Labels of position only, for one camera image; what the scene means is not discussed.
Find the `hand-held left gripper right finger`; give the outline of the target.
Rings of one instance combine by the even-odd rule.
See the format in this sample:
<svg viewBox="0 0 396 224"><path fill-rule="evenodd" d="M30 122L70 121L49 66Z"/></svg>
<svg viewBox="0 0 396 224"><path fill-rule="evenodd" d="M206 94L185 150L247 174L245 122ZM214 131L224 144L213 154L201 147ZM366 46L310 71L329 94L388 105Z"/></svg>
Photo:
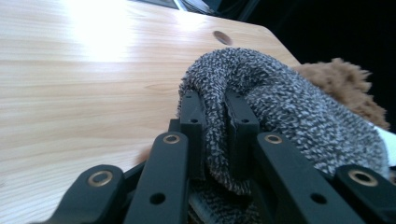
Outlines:
<svg viewBox="0 0 396 224"><path fill-rule="evenodd" d="M250 172L250 144L260 130L260 123L246 99L235 92L225 94L230 174L246 179Z"/></svg>

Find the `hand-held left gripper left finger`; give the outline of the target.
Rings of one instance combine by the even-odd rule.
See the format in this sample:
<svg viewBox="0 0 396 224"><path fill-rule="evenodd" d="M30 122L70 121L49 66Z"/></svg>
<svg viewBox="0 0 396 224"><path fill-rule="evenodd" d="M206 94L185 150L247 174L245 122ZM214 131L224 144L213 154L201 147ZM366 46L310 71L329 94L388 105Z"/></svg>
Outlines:
<svg viewBox="0 0 396 224"><path fill-rule="evenodd" d="M188 91L181 100L180 130L189 141L189 177L205 179L205 150L203 147L204 110L196 91Z"/></svg>

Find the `grey speckled towel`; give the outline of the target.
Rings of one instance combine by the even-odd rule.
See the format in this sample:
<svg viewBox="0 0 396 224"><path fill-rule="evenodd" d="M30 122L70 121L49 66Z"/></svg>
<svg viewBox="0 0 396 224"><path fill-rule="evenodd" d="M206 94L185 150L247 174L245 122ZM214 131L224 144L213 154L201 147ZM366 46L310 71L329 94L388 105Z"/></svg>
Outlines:
<svg viewBox="0 0 396 224"><path fill-rule="evenodd" d="M261 127L285 135L320 171L357 164L389 177L389 156L373 124L339 104L295 70L253 49L217 49L189 67L179 93L198 92L205 112L204 162L209 176L191 183L196 224L260 224L248 182L229 173L228 91L241 94Z"/></svg>

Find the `brown teddy bear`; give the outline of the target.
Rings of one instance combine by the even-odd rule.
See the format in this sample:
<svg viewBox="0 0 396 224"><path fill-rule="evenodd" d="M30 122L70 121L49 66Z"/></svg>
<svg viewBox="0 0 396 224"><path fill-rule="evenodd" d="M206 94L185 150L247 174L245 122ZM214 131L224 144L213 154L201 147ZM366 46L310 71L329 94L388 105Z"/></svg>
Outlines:
<svg viewBox="0 0 396 224"><path fill-rule="evenodd" d="M367 80L372 74L370 71L341 58L328 63L304 63L293 69L353 113L386 131L390 130L386 121L387 110L369 94L372 87Z"/></svg>

